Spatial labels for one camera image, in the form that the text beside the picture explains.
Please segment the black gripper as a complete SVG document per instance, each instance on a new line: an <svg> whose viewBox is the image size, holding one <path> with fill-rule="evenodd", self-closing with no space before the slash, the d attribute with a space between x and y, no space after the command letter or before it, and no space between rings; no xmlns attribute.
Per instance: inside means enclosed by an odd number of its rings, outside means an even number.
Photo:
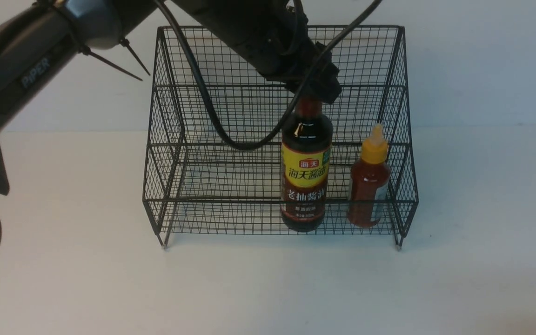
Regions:
<svg viewBox="0 0 536 335"><path fill-rule="evenodd" d="M333 104L341 93L339 68L325 45L313 42L306 28L272 28L255 53L255 70L265 79L281 82L292 93L306 82L303 93L326 104Z"/></svg>

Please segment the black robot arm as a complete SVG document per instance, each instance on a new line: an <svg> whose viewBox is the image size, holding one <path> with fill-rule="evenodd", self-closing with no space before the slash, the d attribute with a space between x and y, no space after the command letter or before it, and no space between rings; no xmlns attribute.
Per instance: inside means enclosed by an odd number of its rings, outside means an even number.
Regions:
<svg viewBox="0 0 536 335"><path fill-rule="evenodd" d="M216 131L232 147L253 150L273 139L302 97L331 104L340 95L339 71L330 52L334 43L311 41L299 0L291 9L285 0L177 0L175 4L263 78L281 82L295 94L282 121L262 141L236 143L226 135L191 48L163 0L36 0L0 25L0 132L75 55L97 59L94 49L129 47L127 35L156 9L173 27ZM0 148L0 194L8 191Z"/></svg>

